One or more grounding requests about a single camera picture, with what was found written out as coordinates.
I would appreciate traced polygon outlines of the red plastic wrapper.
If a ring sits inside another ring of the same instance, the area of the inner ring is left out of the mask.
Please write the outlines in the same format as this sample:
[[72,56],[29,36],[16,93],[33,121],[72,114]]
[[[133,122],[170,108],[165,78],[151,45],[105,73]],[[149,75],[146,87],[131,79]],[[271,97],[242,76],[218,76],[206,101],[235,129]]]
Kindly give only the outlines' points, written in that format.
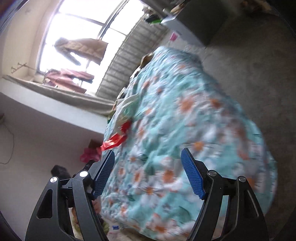
[[108,140],[104,141],[100,147],[96,148],[97,153],[118,147],[123,142],[125,142],[127,139],[128,130],[130,129],[131,125],[131,120],[128,120],[125,123],[123,123],[120,126],[119,131],[112,135]]

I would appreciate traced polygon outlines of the pink hanging garment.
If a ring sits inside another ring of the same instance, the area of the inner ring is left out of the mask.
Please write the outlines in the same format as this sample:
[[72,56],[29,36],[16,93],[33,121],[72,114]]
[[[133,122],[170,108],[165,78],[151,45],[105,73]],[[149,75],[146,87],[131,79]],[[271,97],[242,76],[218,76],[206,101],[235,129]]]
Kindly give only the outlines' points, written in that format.
[[78,79],[80,81],[92,83],[94,76],[83,71],[50,69],[45,73],[44,79],[50,80],[57,86],[62,86],[74,92],[84,94],[86,89],[75,84],[73,80]]

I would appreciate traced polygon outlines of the clear printed plastic bag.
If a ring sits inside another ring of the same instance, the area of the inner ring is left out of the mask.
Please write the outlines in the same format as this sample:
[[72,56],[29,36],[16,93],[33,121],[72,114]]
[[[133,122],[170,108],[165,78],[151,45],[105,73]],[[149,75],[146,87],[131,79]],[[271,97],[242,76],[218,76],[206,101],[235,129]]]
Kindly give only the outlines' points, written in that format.
[[112,133],[123,133],[120,129],[127,121],[132,119],[138,105],[138,101],[139,95],[134,94],[123,99],[123,101],[119,103],[114,114],[114,127]]

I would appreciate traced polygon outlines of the floral turquoise quilt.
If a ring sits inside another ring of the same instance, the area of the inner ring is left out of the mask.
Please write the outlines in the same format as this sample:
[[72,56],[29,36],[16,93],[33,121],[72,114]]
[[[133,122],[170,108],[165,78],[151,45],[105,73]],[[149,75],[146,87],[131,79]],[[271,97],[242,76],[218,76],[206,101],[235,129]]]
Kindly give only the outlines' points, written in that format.
[[153,240],[186,240],[203,202],[184,172],[184,148],[223,177],[246,177],[267,213],[278,174],[259,128],[196,55],[168,47],[153,54],[126,90],[124,99],[139,101],[113,150],[101,215]]

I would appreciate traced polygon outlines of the grey cabinet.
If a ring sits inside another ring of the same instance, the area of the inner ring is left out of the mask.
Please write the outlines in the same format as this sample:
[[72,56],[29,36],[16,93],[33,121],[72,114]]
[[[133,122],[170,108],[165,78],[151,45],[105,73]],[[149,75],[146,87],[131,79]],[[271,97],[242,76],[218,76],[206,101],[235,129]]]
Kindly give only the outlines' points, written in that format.
[[166,17],[161,24],[187,43],[205,47],[228,16],[229,11],[222,1],[197,0],[189,1],[179,13]]

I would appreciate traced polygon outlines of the beige hanging jacket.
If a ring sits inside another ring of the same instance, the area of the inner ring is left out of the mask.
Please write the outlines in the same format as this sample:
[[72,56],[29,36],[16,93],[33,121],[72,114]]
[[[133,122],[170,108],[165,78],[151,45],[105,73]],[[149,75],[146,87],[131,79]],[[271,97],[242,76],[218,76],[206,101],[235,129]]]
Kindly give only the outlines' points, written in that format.
[[107,46],[107,42],[91,38],[77,40],[67,40],[65,38],[60,38],[54,44],[56,51],[75,65],[81,65],[81,63],[75,57],[73,57],[71,53],[100,65],[104,58]]

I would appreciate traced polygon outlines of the gold crumpled wrapper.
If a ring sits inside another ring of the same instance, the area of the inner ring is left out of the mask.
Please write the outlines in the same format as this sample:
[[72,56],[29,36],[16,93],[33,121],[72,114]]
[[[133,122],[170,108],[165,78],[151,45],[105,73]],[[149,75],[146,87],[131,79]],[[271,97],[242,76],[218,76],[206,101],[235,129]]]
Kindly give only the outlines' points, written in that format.
[[149,53],[149,54],[146,54],[145,56],[143,56],[141,59],[139,68],[143,69],[145,66],[147,66],[153,57],[154,57],[153,53]]

